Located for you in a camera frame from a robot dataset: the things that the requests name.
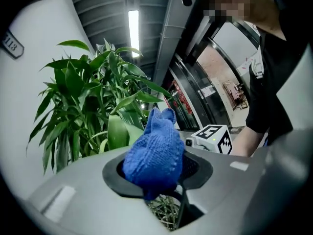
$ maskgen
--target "floor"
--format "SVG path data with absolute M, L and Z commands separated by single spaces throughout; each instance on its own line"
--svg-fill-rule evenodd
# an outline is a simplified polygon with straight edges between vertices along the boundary
M 249 113 L 249 107 L 244 109 L 235 109 L 234 110 L 234 117 L 231 120 L 231 125 L 233 127 L 245 126 L 246 125 L 246 117 Z

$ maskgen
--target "green leaf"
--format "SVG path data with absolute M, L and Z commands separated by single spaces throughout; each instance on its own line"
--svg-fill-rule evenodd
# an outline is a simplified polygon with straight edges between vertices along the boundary
M 123 120 L 117 115 L 110 115 L 108 125 L 109 150 L 127 146 L 128 143 L 129 135 Z
M 118 65 L 123 65 L 124 67 L 128 68 L 128 70 L 137 76 L 147 77 L 146 74 L 136 65 L 129 63 L 129 62 L 120 62 Z
M 49 138 L 46 139 L 45 142 L 47 142 L 47 145 L 45 144 L 45 146 L 50 146 L 50 144 L 61 135 L 61 133 L 67 128 L 67 126 L 68 122 L 58 123 L 49 135 Z
M 139 50 L 137 50 L 136 48 L 121 47 L 121 48 L 118 48 L 118 49 L 115 51 L 115 53 L 118 54 L 118 53 L 120 53 L 121 51 L 131 51 L 131 52 L 135 52 L 135 53 L 137 53 L 137 54 L 139 54 L 139 55 L 142 56 L 142 53 L 141 53 Z
M 82 41 L 79 41 L 79 40 L 68 40 L 68 41 L 65 41 L 65 42 L 61 42 L 58 45 L 78 47 L 78 48 L 90 51 L 88 46 L 85 43 L 83 43 Z
M 88 72 L 87 70 L 85 70 L 83 73 L 83 81 L 88 83 L 91 76 L 92 76 L 92 74 L 90 72 Z
M 117 65 L 116 65 L 116 58 L 113 51 L 109 53 L 109 66 L 113 74 L 116 76 L 117 79 L 120 78 L 120 75 L 118 73 Z
M 76 73 L 74 67 L 71 64 L 69 64 L 69 66 L 67 67 L 65 82 L 70 94 L 73 97 L 78 98 L 81 94 L 84 82 Z
M 105 39 L 105 38 L 103 38 L 104 39 L 104 42 L 105 42 L 105 44 L 106 44 L 106 49 L 107 50 L 111 50 L 111 46 L 110 46 L 110 44 L 108 43 L 108 41 Z
M 42 145 L 46 139 L 48 138 L 49 134 L 53 131 L 55 125 L 57 124 L 57 122 L 55 121 L 50 121 L 45 129 L 45 132 L 39 142 L 39 146 Z
M 145 116 L 149 116 L 150 111 L 145 110 L 145 109 L 142 109 L 141 111 Z
M 91 114 L 89 123 L 92 127 L 92 133 L 94 135 L 93 137 L 95 138 L 95 142 L 96 142 L 98 149 L 99 149 L 100 144 L 101 144 L 99 135 L 105 134 L 105 132 L 101 133 L 100 122 L 99 122 L 99 119 L 96 117 L 95 114 Z
M 52 149 L 52 143 L 48 145 L 47 141 L 45 143 L 45 149 L 43 154 L 43 166 L 44 166 L 44 174 L 48 166 L 49 156 Z
M 146 103 L 157 103 L 157 102 L 163 102 L 162 99 L 159 99 L 155 96 L 152 96 L 150 94 L 147 94 L 145 92 L 142 92 L 142 91 L 139 91 L 138 92 L 138 95 L 137 95 L 137 99 L 138 100 L 141 100 L 143 102 L 146 102 Z
M 130 103 L 132 103 L 135 98 L 137 97 L 138 93 L 135 93 L 134 95 L 131 95 L 127 98 L 124 98 L 123 100 L 121 100 L 118 105 L 113 109 L 113 111 L 110 113 L 110 115 L 113 115 L 116 113 L 116 111 L 118 111 L 119 109 L 121 109 L 122 107 L 125 107 L 126 105 L 129 105 Z
M 137 80 L 137 81 L 141 81 L 142 83 L 144 83 L 145 85 L 147 85 L 151 90 L 154 90 L 156 92 L 161 92 L 163 93 L 164 95 L 166 96 L 169 96 L 169 97 L 172 97 L 172 95 L 167 91 L 165 90 L 164 88 L 162 88 L 161 86 L 159 85 L 156 85 L 155 83 L 153 82 L 150 82 L 144 78 L 141 78 L 141 77 L 136 77 L 136 76 L 132 76 L 132 75 L 127 75 L 124 77 L 123 81 L 122 81 L 122 84 L 125 83 L 125 81 L 127 80 Z
M 45 93 L 48 93 L 50 91 L 49 88 L 44 89 L 43 91 L 39 92 L 38 96 L 44 95 Z
M 143 134 L 143 130 L 137 128 L 136 126 L 124 123 L 129 135 L 128 145 L 133 145 L 135 141 Z
M 55 151 L 55 141 L 52 142 L 52 147 L 51 147 L 51 168 L 52 171 L 54 170 L 54 151 Z
M 112 52 L 112 51 L 107 50 L 107 51 L 103 52 L 102 54 L 100 54 L 99 56 L 97 56 L 95 59 L 93 59 L 89 64 L 91 71 L 95 71 L 95 70 L 99 69 L 100 66 L 103 64 L 104 60 L 110 54 L 110 52 Z
M 75 106 L 71 105 L 70 108 L 74 108 L 77 111 L 77 108 Z M 78 111 L 74 113 L 72 111 L 64 111 L 64 110 L 62 110 L 58 114 L 53 115 L 51 120 L 50 120 L 50 122 L 57 122 L 59 120 L 62 121 L 62 117 L 65 117 L 65 116 L 68 116 L 68 115 L 76 116 L 78 114 L 79 114 Z
M 57 83 L 57 88 L 59 92 L 61 94 L 67 94 L 68 90 L 67 90 L 67 86 L 65 83 L 65 74 L 63 73 L 63 71 L 54 69 L 54 77 L 55 77 L 55 81 Z
M 125 95 L 128 93 L 126 89 L 120 87 L 120 86 L 116 86 L 117 89 L 119 89 L 122 93 L 124 93 Z
M 42 129 L 42 126 L 46 120 L 46 118 L 48 117 L 48 115 L 50 114 L 51 111 L 53 111 L 54 109 L 50 110 L 44 117 L 43 119 L 41 119 L 39 121 L 39 123 L 35 126 L 34 130 L 31 132 L 31 134 L 29 135 L 29 140 L 28 140 L 28 144 L 30 143 L 30 141 L 34 138 L 34 136 L 37 135 L 37 133 Z
M 102 79 L 102 84 L 106 85 L 108 80 L 110 79 L 110 75 L 111 75 L 112 71 L 107 69 L 106 73 L 104 74 L 104 78 Z
M 80 57 L 80 59 L 79 60 L 81 60 L 81 61 L 84 61 L 84 62 L 87 62 L 88 61 L 88 59 L 89 59 L 89 57 L 87 56 L 87 55 L 82 55 L 81 57 Z
M 45 98 L 43 99 L 43 101 L 41 102 L 41 104 L 38 107 L 34 122 L 46 110 L 46 108 L 48 107 L 48 105 L 50 103 L 50 100 L 52 99 L 52 96 L 53 96 L 53 92 L 49 92 L 47 94 L 47 96 L 45 96 Z
M 98 86 L 102 86 L 102 84 L 98 83 L 98 82 L 91 82 L 91 83 L 87 83 L 84 85 L 84 87 L 87 89 L 93 89 L 93 88 L 96 88 Z
M 54 61 L 52 63 L 48 63 L 45 67 L 52 67 L 52 68 L 57 69 L 57 70 L 62 70 L 64 68 L 66 69 L 69 61 L 73 64 L 74 67 L 76 67 L 76 68 L 78 68 L 80 70 L 84 69 L 84 70 L 90 72 L 89 64 L 87 64 L 85 61 L 79 60 L 79 59 L 62 59 L 62 60 L 57 60 L 57 61 Z
M 111 96 L 111 95 L 113 95 L 112 92 L 108 91 L 108 92 L 104 92 L 102 97 Z
M 139 118 L 140 114 L 138 114 L 137 110 L 135 109 L 136 105 L 137 104 L 133 102 L 132 104 L 129 104 L 119 109 L 118 112 L 119 112 L 120 117 L 123 119 L 125 123 L 134 125 L 137 128 L 143 130 L 143 126 Z
M 46 66 L 42 67 L 40 70 L 42 70 L 45 67 L 52 67 L 54 69 L 62 70 L 67 67 L 68 59 L 62 59 L 53 61 L 52 63 L 48 63 Z
M 66 132 L 58 138 L 56 160 L 58 173 L 67 166 L 68 161 L 68 136 Z
M 86 143 L 86 146 L 88 146 L 88 145 L 89 145 L 89 142 L 90 142 L 92 139 L 94 139 L 95 137 L 98 137 L 98 136 L 103 135 L 103 134 L 106 134 L 106 133 L 108 133 L 108 131 L 102 131 L 102 132 L 99 132 L 99 133 L 93 135 L 93 136 L 88 140 L 88 142 Z
M 90 94 L 90 92 L 91 92 L 91 91 L 90 91 L 89 89 L 84 88 L 84 89 L 83 89 L 83 92 L 82 92 L 81 95 L 78 97 L 80 110 L 83 109 L 83 106 L 84 106 L 86 97 Z
M 103 121 L 106 125 L 108 125 L 109 120 L 108 120 L 105 116 L 103 116 L 103 115 L 101 115 L 101 114 L 99 114 L 99 113 L 95 113 L 95 115 L 96 115 L 98 118 L 102 119 L 102 121 Z
M 57 86 L 57 84 L 47 83 L 47 82 L 44 82 L 44 84 L 47 85 L 49 88 L 51 88 L 52 91 L 58 91 L 58 86 Z
M 79 150 L 80 150 L 80 136 L 79 136 L 80 130 L 77 130 L 74 132 L 73 135 L 73 156 L 74 161 L 78 160 L 79 156 Z
M 104 149 L 105 149 L 105 147 L 106 147 L 107 142 L 108 142 L 108 139 L 104 139 L 104 140 L 101 142 L 101 144 L 100 144 L 100 149 L 99 149 L 99 153 L 104 152 Z

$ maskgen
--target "potted plant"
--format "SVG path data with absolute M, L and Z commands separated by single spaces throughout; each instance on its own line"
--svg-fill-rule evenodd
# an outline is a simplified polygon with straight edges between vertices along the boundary
M 78 40 L 58 45 L 89 51 Z M 105 41 L 104 45 L 97 45 L 93 59 L 87 55 L 80 59 L 67 56 L 45 66 L 54 69 L 54 79 L 45 83 L 47 88 L 39 93 L 44 98 L 35 121 L 50 103 L 53 108 L 43 115 L 29 137 L 30 142 L 39 131 L 45 130 L 40 141 L 40 145 L 44 144 L 44 172 L 50 155 L 52 169 L 56 166 L 59 172 L 80 158 L 133 144 L 142 134 L 149 114 L 141 109 L 141 102 L 162 101 L 142 91 L 139 83 L 171 96 L 149 81 L 139 67 L 125 62 L 120 56 L 124 51 L 142 55 L 131 47 L 115 49 Z

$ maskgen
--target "ceiling light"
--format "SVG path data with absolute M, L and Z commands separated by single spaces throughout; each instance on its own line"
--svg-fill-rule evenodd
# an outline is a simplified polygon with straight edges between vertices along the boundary
M 129 33 L 131 36 L 132 48 L 139 50 L 139 11 L 131 10 L 128 12 Z M 138 57 L 139 54 L 132 52 L 133 57 Z

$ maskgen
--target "blue knit hat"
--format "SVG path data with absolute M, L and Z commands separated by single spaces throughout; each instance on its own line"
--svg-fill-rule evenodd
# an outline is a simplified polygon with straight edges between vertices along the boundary
M 175 188 L 182 170 L 184 143 L 175 130 L 175 113 L 153 108 L 143 135 L 125 157 L 125 178 L 144 190 L 146 200 Z

